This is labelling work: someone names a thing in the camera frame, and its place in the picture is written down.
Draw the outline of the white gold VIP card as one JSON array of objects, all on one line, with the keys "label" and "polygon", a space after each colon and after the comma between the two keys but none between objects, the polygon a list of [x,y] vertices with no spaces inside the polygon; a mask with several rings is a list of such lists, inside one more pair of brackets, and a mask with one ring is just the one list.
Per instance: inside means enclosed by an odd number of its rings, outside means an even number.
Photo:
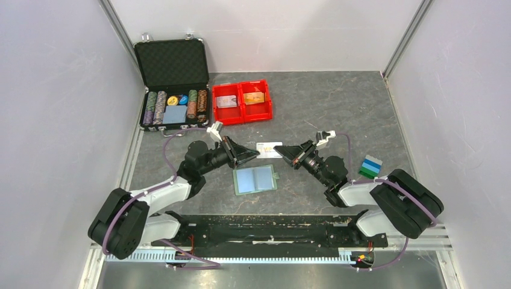
[{"label": "white gold VIP card", "polygon": [[282,145],[283,143],[281,141],[256,143],[256,150],[259,152],[257,158],[259,159],[282,158],[282,156],[274,149],[275,146]]}]

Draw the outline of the green card holder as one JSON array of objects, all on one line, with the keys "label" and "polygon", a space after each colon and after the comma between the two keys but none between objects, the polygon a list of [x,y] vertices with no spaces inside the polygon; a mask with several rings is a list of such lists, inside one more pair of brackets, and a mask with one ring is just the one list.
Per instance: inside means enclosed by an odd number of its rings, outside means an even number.
[{"label": "green card holder", "polygon": [[236,196],[272,191],[278,188],[279,174],[273,165],[248,167],[233,170],[234,191]]}]

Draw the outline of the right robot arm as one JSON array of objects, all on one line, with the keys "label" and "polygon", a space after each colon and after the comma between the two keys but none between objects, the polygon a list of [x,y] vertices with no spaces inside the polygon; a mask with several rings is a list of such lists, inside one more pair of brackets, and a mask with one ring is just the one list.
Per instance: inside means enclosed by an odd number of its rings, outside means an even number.
[{"label": "right robot arm", "polygon": [[349,180],[343,158],[322,158],[318,152],[326,139],[295,145],[275,146],[275,151],[295,170],[305,169],[326,190],[328,202],[339,208],[358,205],[375,210],[360,213],[348,229],[352,244],[363,246],[378,234],[397,232],[417,239],[427,228],[436,226],[445,207],[442,201],[414,177],[395,169],[383,178]]}]

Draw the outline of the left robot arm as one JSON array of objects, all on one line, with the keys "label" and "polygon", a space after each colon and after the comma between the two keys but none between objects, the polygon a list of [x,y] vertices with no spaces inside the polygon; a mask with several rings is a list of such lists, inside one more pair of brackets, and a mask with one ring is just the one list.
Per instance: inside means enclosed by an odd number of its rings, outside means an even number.
[{"label": "left robot arm", "polygon": [[189,239],[189,229],[181,216],[165,209],[196,196],[206,184],[206,173],[224,165],[236,169],[259,154],[228,136],[221,137],[213,149],[203,141],[194,141],[188,146],[176,176],[140,190],[112,190],[87,235],[101,245],[104,254],[118,259],[125,259],[139,245],[154,241],[169,240],[182,245]]}]

